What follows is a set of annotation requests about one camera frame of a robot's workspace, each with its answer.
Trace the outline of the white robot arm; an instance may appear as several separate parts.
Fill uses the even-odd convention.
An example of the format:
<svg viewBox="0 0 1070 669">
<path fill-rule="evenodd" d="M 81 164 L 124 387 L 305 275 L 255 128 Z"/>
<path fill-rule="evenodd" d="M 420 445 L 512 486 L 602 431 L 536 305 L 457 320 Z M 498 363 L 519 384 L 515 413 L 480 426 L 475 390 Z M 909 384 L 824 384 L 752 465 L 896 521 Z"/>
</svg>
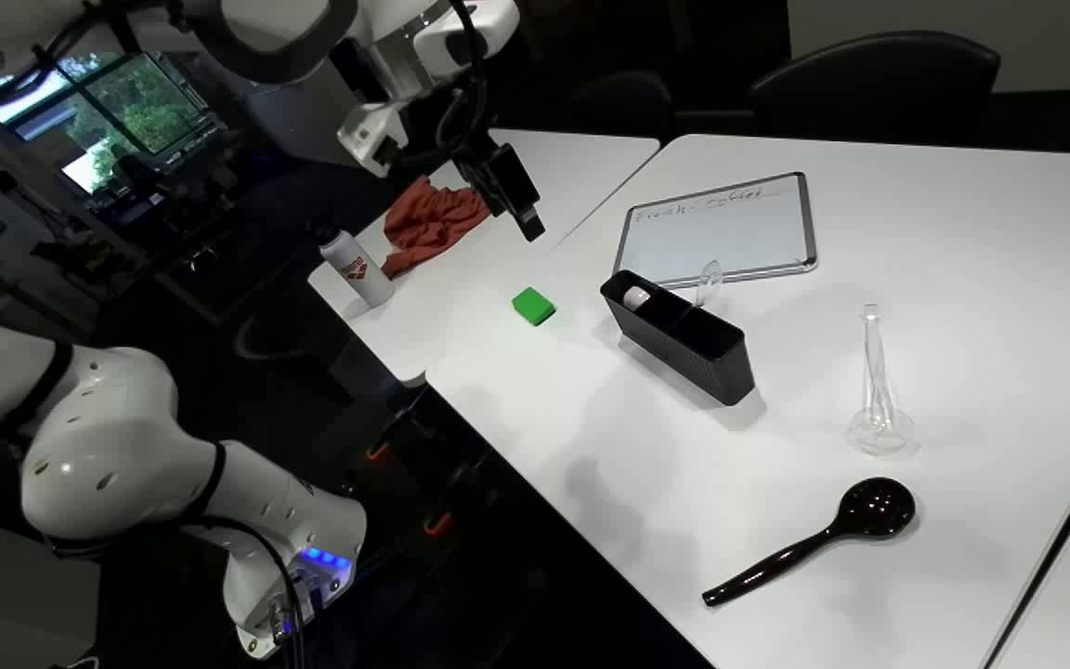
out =
<svg viewBox="0 0 1070 669">
<path fill-rule="evenodd" d="M 342 140 L 371 170 L 390 167 L 404 104 L 480 87 L 519 30 L 515 0 L 0 0 L 0 93 L 44 78 L 81 32 L 132 32 L 144 18 L 248 83 L 299 83 L 335 48 L 366 57 L 387 98 L 357 109 Z M 191 436 L 171 373 L 144 350 L 0 327 L 0 438 L 13 436 L 25 441 L 20 501 L 41 539 L 97 547 L 171 524 L 222 547 L 222 607 L 254 659 L 274 654 L 357 579 L 366 507 L 234 438 Z"/>
</svg>

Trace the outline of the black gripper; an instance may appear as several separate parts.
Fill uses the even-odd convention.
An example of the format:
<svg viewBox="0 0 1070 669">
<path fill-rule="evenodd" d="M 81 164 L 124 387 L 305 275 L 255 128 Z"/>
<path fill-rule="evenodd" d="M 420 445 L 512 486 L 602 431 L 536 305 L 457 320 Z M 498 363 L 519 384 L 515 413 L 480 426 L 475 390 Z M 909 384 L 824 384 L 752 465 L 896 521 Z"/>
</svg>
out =
<svg viewBox="0 0 1070 669">
<path fill-rule="evenodd" d="M 523 243 L 536 243 L 546 234 L 546 223 L 536 211 L 540 188 L 533 175 L 523 170 L 512 145 L 480 139 L 457 158 L 457 167 L 480 188 L 480 198 L 487 202 L 494 216 L 508 211 L 515 221 Z"/>
</svg>

